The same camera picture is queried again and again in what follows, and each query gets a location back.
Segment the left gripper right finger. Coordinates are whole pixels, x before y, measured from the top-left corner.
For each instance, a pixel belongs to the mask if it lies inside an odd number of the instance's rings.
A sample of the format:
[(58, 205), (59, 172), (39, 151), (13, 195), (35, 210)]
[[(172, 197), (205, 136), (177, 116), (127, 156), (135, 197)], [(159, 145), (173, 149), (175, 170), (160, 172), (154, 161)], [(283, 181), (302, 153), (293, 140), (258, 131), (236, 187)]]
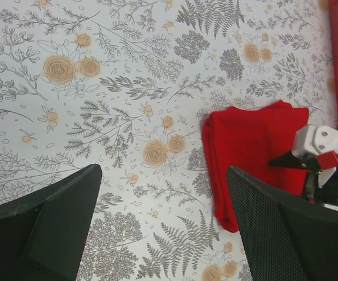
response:
[(338, 211), (227, 172), (253, 280), (338, 280)]

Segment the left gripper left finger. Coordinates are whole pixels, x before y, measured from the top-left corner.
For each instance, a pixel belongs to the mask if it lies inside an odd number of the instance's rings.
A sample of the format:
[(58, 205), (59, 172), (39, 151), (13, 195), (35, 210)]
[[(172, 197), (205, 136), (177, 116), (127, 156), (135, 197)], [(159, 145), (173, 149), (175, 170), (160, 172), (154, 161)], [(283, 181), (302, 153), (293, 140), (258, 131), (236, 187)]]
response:
[(0, 280), (75, 280), (102, 178), (97, 164), (0, 205)]

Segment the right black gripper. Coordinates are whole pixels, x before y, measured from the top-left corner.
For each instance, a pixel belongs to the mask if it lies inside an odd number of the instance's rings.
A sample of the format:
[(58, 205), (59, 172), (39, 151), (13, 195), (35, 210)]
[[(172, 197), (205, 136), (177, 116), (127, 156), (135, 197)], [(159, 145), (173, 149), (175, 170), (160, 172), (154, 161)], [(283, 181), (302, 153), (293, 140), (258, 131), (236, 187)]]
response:
[(271, 167), (289, 169), (309, 168), (310, 172), (307, 172), (303, 185), (302, 198), (316, 204), (338, 205), (338, 167), (330, 179), (320, 187), (320, 176), (324, 176), (325, 172), (320, 170), (319, 163), (315, 158), (303, 162), (292, 152), (286, 152), (270, 160), (268, 164)]

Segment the red t shirt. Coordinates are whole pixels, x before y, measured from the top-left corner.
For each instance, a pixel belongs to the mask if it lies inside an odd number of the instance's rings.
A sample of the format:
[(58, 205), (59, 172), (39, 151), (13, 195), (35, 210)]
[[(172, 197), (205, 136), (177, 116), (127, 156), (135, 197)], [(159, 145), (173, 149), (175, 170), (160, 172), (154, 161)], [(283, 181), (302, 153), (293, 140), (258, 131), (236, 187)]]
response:
[(239, 230), (228, 191), (227, 171), (235, 166), (270, 186), (299, 196), (306, 172), (269, 166), (290, 151), (309, 110), (278, 101), (257, 110), (229, 107), (212, 112), (202, 126), (204, 154), (213, 192), (214, 216), (229, 232)]

